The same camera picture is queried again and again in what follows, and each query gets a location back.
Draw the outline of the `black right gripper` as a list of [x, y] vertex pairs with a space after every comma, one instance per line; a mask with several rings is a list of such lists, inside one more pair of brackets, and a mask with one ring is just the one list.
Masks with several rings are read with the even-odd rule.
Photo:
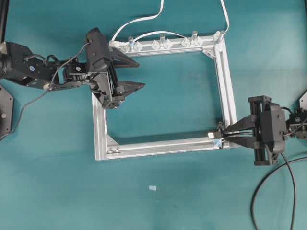
[[285, 151], [286, 120], [281, 106], [272, 103], [268, 96], [249, 97], [252, 115], [240, 119], [223, 130], [223, 134], [250, 130], [254, 136], [227, 136], [225, 140], [254, 149], [254, 165], [267, 166], [278, 163], [279, 154]]

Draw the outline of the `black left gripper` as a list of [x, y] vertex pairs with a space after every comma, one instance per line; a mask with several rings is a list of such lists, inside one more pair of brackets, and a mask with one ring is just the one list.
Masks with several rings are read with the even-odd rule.
[[116, 109], [128, 95], [140, 90], [145, 83], [119, 81], [115, 68], [138, 68], [140, 65], [119, 49], [109, 47], [107, 38], [96, 27], [86, 34], [86, 73], [90, 89], [105, 109]]

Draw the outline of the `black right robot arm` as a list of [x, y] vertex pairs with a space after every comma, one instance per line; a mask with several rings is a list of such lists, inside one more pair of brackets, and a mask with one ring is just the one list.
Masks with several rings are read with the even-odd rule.
[[224, 140], [254, 149], [254, 165], [275, 165], [285, 151], [287, 137], [307, 137], [307, 111], [303, 108], [290, 113], [286, 119], [285, 108], [272, 103], [268, 96], [248, 99], [251, 115], [240, 119], [225, 129], [219, 129]]

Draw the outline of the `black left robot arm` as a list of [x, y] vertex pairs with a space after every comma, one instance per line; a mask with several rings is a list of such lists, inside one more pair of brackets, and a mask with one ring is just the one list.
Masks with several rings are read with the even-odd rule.
[[77, 57], [49, 61], [23, 45], [3, 42], [0, 45], [0, 77], [22, 86], [48, 91], [68, 90], [88, 85], [105, 109], [118, 108], [125, 98], [145, 86], [134, 81], [119, 81], [116, 68], [137, 68], [139, 64], [110, 47], [98, 28], [86, 34], [83, 49], [86, 61]]

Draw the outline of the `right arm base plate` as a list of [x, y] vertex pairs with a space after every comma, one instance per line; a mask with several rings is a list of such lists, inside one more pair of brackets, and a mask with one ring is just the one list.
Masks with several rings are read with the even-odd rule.
[[307, 110], [307, 91], [299, 98], [298, 111], [304, 112]]

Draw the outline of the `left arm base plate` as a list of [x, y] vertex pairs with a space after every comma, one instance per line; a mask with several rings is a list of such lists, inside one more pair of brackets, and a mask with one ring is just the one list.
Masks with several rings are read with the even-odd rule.
[[0, 138], [11, 130], [13, 113], [13, 96], [0, 86]]

